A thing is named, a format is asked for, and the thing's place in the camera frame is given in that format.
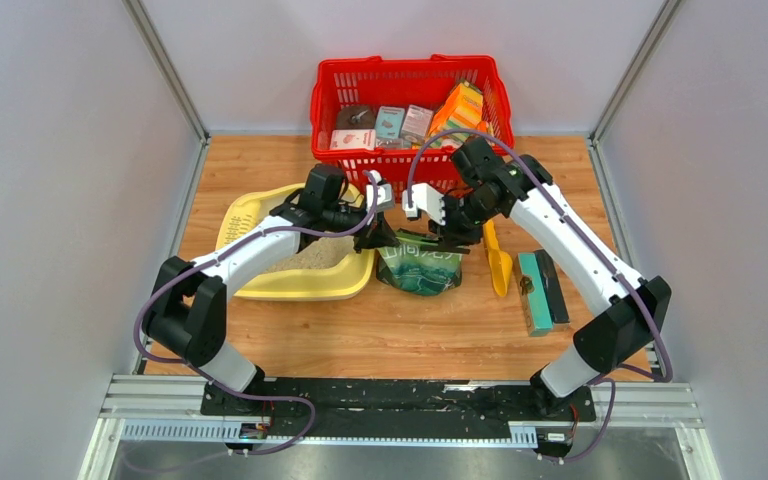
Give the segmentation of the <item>green litter bag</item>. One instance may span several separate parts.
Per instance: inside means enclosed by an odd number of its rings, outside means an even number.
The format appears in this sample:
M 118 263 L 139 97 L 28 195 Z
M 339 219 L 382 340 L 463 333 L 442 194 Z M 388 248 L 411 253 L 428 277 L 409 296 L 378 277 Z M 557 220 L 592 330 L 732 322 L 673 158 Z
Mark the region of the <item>green litter bag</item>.
M 437 296 L 462 283 L 462 261 L 466 255 L 405 254 L 397 247 L 377 249 L 376 278 L 391 287 L 419 296 Z

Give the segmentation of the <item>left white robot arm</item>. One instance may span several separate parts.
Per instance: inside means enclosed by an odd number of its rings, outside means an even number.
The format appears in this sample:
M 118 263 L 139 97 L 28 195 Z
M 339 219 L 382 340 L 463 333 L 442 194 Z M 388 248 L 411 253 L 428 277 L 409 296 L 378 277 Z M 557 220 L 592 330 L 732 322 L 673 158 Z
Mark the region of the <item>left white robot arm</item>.
M 321 238 L 351 237 L 358 249 L 391 244 L 395 235 L 384 213 L 393 207 L 392 185 L 375 170 L 365 171 L 361 205 L 345 199 L 346 173 L 318 164 L 250 231 L 196 260 L 164 261 L 153 291 L 135 320 L 134 335 L 173 352 L 181 363 L 227 390 L 227 401 L 251 415 L 264 405 L 266 390 L 255 379 L 262 371 L 226 338 L 228 303 L 258 275 Z

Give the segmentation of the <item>black bag clip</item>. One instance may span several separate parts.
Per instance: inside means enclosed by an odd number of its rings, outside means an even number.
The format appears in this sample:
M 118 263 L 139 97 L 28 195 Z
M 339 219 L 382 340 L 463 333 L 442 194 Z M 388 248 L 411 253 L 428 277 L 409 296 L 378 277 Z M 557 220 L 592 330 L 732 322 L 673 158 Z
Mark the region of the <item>black bag clip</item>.
M 410 255 L 419 256 L 421 253 L 467 255 L 470 253 L 469 248 L 451 246 L 434 236 L 405 230 L 398 231 L 396 239 L 399 241 L 399 248 Z

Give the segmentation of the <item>yellow plastic scoop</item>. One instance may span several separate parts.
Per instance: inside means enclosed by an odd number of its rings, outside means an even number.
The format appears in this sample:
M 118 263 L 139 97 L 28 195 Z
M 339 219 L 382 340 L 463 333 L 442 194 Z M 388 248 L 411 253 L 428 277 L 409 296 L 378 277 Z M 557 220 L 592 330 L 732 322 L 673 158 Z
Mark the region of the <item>yellow plastic scoop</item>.
M 499 297 L 508 293 L 513 271 L 513 260 L 499 243 L 495 224 L 488 220 L 482 227 L 483 246 L 490 269 L 492 288 Z

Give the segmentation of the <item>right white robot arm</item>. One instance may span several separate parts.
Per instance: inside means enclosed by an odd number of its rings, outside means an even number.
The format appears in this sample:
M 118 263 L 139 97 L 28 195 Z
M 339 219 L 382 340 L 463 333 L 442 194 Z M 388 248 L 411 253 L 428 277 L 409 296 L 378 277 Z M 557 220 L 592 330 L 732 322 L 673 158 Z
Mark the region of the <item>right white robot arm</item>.
M 563 270 L 594 316 L 574 333 L 570 347 L 532 376 L 530 404 L 536 414 L 558 417 L 576 390 L 625 367 L 647 344 L 662 347 L 671 287 L 617 256 L 573 211 L 536 158 L 474 131 L 451 161 L 469 192 L 455 197 L 412 183 L 403 196 L 405 214 L 427 213 L 432 231 L 456 244 L 476 242 L 498 215 L 510 219 Z

